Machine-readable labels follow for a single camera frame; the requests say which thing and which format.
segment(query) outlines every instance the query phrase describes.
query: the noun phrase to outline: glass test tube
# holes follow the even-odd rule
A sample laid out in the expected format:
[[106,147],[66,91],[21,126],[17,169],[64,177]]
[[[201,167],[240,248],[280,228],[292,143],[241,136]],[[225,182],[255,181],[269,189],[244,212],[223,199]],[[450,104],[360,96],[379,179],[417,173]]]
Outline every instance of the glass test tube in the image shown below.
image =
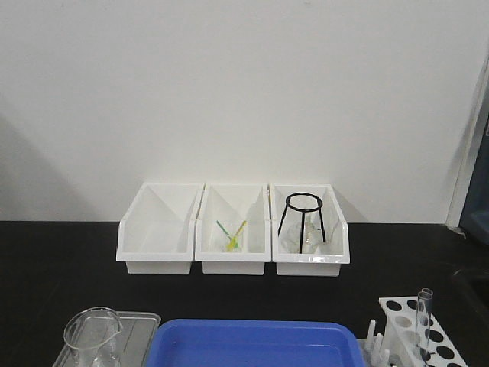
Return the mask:
[[429,360],[429,330],[431,323],[431,312],[433,302],[433,291],[423,288],[418,293],[418,304],[416,308],[416,334],[419,336],[418,352],[423,361]]

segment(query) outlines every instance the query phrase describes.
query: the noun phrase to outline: blue plastic tray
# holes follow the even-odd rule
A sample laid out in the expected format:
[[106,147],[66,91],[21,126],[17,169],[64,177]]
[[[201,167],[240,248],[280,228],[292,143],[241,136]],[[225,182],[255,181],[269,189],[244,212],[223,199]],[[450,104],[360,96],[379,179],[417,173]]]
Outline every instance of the blue plastic tray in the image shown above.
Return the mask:
[[147,367],[364,367],[337,323],[172,320],[151,343]]

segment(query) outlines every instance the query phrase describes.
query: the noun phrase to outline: wire stand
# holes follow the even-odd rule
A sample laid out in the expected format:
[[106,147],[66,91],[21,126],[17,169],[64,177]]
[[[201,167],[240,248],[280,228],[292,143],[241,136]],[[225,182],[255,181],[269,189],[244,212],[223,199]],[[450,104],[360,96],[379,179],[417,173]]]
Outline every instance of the wire stand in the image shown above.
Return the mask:
[[[290,204],[290,199],[292,199],[295,196],[309,196],[314,199],[316,199],[318,205],[314,208],[311,209],[303,209],[303,208],[297,208],[296,206],[293,206]],[[302,213],[302,221],[301,221],[301,227],[300,227],[300,247],[299,247],[299,253],[303,253],[303,239],[304,239],[304,226],[306,223],[306,213],[313,213],[313,212],[318,212],[319,213],[319,218],[321,219],[321,233],[322,233],[322,241],[326,242],[326,235],[324,232],[324,223],[322,222],[322,200],[319,199],[316,195],[312,195],[311,193],[292,193],[290,194],[286,199],[285,199],[285,208],[283,209],[283,214],[282,214],[282,219],[280,220],[280,225],[278,227],[278,234],[280,234],[280,230],[282,229],[283,225],[283,220],[285,219],[285,215],[287,214],[287,209],[291,208],[292,210],[295,210],[296,212],[301,212]]]

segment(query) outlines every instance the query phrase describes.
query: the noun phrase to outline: test tube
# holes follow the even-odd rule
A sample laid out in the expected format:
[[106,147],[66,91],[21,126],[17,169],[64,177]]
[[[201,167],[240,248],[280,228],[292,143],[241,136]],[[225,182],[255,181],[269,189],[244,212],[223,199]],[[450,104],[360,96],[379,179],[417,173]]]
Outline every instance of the test tube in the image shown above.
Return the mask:
[[374,331],[375,331],[375,320],[370,320],[367,331],[367,339],[365,340],[365,351],[371,353],[372,346],[374,345]]
[[390,366],[389,356],[390,356],[390,350],[384,349],[384,351],[382,352],[382,363],[380,364],[381,367],[389,367]]
[[381,345],[382,345],[382,334],[378,333],[375,337],[374,350],[371,353],[370,364],[377,365],[381,358]]
[[418,304],[416,308],[416,333],[419,336],[418,353],[424,362],[429,360],[429,330],[431,323],[431,312],[433,302],[433,291],[423,288],[418,293]]

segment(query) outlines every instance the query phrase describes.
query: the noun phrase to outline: white wall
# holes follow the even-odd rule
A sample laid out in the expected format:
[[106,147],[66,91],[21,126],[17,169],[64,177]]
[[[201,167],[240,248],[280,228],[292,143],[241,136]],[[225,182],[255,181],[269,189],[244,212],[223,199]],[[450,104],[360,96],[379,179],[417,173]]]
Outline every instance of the white wall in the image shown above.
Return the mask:
[[209,180],[444,222],[488,19],[487,0],[3,0],[0,219],[119,220],[144,180]]

